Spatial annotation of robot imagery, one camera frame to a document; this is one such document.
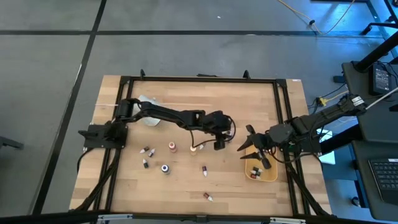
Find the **wooden tabletop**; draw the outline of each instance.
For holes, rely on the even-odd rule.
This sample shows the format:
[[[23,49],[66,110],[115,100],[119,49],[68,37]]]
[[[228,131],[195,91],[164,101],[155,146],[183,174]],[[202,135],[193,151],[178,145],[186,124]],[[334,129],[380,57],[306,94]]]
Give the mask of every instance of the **wooden tabletop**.
[[[104,76],[97,104],[114,104],[120,76]],[[307,114],[300,80],[287,80],[293,116]],[[286,119],[283,93],[280,97]],[[114,188],[111,210],[114,212],[176,213],[212,215],[292,215],[286,171],[278,163],[278,178],[274,182],[248,179],[244,174],[244,151],[237,152],[248,135],[245,126],[253,125],[264,132],[277,124],[274,92],[271,84],[263,83],[209,83],[209,82],[134,82],[132,97],[145,95],[155,98],[162,106],[174,110],[222,110],[236,123],[236,136],[225,149],[215,151],[207,144],[197,155],[190,154],[191,138],[188,131],[176,124],[161,121],[155,127],[142,121],[129,123],[126,147],[122,150]],[[95,124],[110,120],[112,106],[96,106]],[[194,131],[195,142],[213,138]],[[176,143],[178,151],[171,153],[168,143]],[[156,148],[153,157],[140,154],[149,146]],[[80,166],[70,208],[79,206],[97,184],[104,149],[94,149]],[[149,168],[145,169],[142,159]],[[162,164],[170,167],[170,174],[160,170]],[[202,166],[207,166],[204,177]],[[309,191],[327,212],[331,212],[319,162],[314,157],[302,158],[305,183]],[[106,186],[101,198],[104,207]],[[214,199],[203,197],[208,193]],[[302,210],[300,191],[296,186],[299,211]]]

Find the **gray floor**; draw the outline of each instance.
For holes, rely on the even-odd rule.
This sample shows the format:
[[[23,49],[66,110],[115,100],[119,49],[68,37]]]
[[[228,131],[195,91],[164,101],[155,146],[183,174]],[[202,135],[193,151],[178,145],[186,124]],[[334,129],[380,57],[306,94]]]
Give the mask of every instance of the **gray floor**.
[[[327,29],[347,4],[287,1]],[[381,19],[386,8],[372,1]],[[100,1],[43,0],[0,2],[0,29],[81,29],[93,26]],[[358,31],[373,17],[355,4],[336,30]],[[127,1],[108,0],[100,30],[308,30],[275,1]],[[0,36],[0,136],[25,143],[23,151],[0,150],[0,216],[29,212],[49,149],[76,78],[88,36]],[[91,121],[103,75],[300,78],[307,102],[334,90],[341,63],[360,60],[383,40],[297,36],[97,36],[63,144],[44,212],[68,209],[83,139],[77,134]],[[390,61],[391,54],[383,61]],[[334,132],[355,121],[334,122]],[[351,183],[328,180],[335,215],[370,220],[368,210],[349,205]]]

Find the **yellow tray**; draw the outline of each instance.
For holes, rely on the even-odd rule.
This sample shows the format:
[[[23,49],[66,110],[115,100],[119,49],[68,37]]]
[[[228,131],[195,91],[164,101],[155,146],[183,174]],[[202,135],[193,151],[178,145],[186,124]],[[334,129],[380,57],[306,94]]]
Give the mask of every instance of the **yellow tray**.
[[[257,152],[257,149],[254,146],[250,146],[246,149],[246,155],[250,153]],[[278,150],[275,153],[275,157],[277,158],[278,155]],[[278,166],[277,166],[277,161],[270,155],[266,154],[267,159],[269,160],[269,163],[271,164],[271,169],[265,169],[262,166],[261,161],[257,159],[245,159],[246,165],[244,169],[244,173],[246,174],[246,177],[248,177],[251,180],[258,180],[258,181],[266,181],[266,182],[272,182],[275,181],[276,178],[278,178]],[[253,170],[253,167],[257,167],[263,170],[261,173],[260,177],[261,179],[253,179],[250,178],[250,171]]]

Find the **black chair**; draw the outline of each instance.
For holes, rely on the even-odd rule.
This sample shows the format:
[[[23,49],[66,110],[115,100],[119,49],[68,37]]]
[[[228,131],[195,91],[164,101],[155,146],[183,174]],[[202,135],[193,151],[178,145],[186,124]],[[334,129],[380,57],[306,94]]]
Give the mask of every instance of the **black chair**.
[[[386,4],[388,11],[390,12],[391,16],[388,18],[387,22],[371,22],[369,25],[365,28],[365,30],[362,31],[362,35],[366,35],[371,29],[372,26],[381,26],[381,27],[390,27],[390,28],[395,28],[398,29],[398,18],[396,13],[394,12],[394,9],[392,7],[397,7],[397,0],[384,0],[384,3]]]
[[[24,145],[22,143],[0,136],[0,148],[2,148],[3,146],[11,146],[16,149],[24,148]]]

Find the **computer keyboard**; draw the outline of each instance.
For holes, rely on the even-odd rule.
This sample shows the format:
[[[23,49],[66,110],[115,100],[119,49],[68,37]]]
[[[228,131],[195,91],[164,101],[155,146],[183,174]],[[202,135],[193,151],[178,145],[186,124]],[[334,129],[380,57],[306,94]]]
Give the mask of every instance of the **computer keyboard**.
[[[381,199],[398,205],[398,159],[369,160]]]

